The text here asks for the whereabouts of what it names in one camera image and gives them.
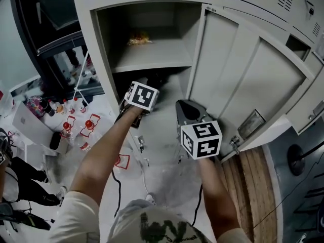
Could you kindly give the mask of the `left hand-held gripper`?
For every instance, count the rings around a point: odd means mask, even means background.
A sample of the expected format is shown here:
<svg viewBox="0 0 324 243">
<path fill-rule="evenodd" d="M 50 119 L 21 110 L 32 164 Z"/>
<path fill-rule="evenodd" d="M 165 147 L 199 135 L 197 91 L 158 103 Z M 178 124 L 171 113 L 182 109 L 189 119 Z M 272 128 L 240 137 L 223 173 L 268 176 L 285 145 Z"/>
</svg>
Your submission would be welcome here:
<svg viewBox="0 0 324 243">
<path fill-rule="evenodd" d="M 142 113 L 134 120 L 131 127 L 137 129 L 140 125 L 142 116 L 150 114 L 154 109 L 158 96 L 159 90 L 140 82 L 133 81 L 119 105 L 119 115 L 115 122 L 117 122 L 132 106 L 136 106 L 142 109 Z"/>
</svg>

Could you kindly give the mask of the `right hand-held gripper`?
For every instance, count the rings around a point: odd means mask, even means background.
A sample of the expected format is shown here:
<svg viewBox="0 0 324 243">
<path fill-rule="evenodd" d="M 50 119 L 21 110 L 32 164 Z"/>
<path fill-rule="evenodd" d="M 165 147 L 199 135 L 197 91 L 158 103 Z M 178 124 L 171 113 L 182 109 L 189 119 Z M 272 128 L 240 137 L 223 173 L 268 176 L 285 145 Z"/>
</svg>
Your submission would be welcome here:
<svg viewBox="0 0 324 243">
<path fill-rule="evenodd" d="M 196 102 L 178 100 L 175 105 L 178 140 L 193 159 L 219 154 L 222 132 L 216 120 Z"/>
</svg>

